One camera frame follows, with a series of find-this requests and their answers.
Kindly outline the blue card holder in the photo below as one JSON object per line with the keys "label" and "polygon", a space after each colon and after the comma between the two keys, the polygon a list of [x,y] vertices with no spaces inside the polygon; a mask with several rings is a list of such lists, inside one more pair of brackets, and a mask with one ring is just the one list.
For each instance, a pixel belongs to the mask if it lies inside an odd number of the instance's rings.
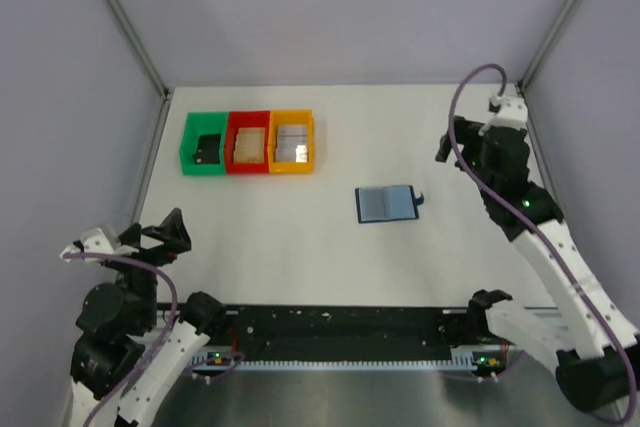
{"label": "blue card holder", "polygon": [[359,224],[410,221],[419,218],[418,208],[425,202],[411,185],[360,187],[355,189]]}

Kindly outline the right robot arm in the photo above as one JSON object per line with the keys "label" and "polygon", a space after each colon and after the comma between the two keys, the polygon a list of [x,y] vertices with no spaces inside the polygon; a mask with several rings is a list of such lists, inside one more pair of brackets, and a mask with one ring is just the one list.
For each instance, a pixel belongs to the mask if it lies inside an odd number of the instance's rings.
{"label": "right robot arm", "polygon": [[450,156],[477,185],[486,212],[534,269],[565,327],[554,329],[502,290],[480,290],[468,320],[544,366],[566,400],[592,414],[627,399],[637,408],[639,329],[614,305],[577,249],[551,194],[530,178],[530,148],[521,121],[479,123],[456,116],[436,161]]}

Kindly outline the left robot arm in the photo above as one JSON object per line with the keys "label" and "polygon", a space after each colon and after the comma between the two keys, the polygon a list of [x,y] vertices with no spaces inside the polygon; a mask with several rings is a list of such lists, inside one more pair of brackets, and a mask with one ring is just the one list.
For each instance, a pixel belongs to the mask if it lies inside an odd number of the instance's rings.
{"label": "left robot arm", "polygon": [[224,324],[226,309],[205,292],[178,303],[175,284],[162,272],[190,251],[179,208],[157,226],[130,225],[84,232],[60,254],[116,271],[93,287],[76,325],[71,359],[71,426],[149,426],[195,354]]}

